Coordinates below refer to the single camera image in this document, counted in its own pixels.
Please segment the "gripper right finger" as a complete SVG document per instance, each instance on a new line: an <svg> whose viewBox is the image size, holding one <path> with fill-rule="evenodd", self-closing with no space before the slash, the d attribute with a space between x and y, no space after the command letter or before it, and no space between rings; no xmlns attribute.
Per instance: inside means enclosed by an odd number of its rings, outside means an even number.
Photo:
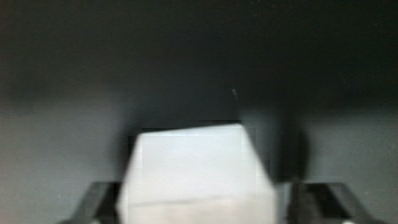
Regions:
<svg viewBox="0 0 398 224"><path fill-rule="evenodd" d="M286 224L372 224L372 215L343 183L295 181Z"/></svg>

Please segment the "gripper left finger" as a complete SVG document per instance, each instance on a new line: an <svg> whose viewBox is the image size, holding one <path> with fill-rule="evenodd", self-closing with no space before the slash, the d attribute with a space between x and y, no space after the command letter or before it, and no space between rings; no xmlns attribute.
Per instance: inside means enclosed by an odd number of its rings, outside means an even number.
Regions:
<svg viewBox="0 0 398 224"><path fill-rule="evenodd" d="M71 217L59 224L121 224L118 215L119 182L94 182Z"/></svg>

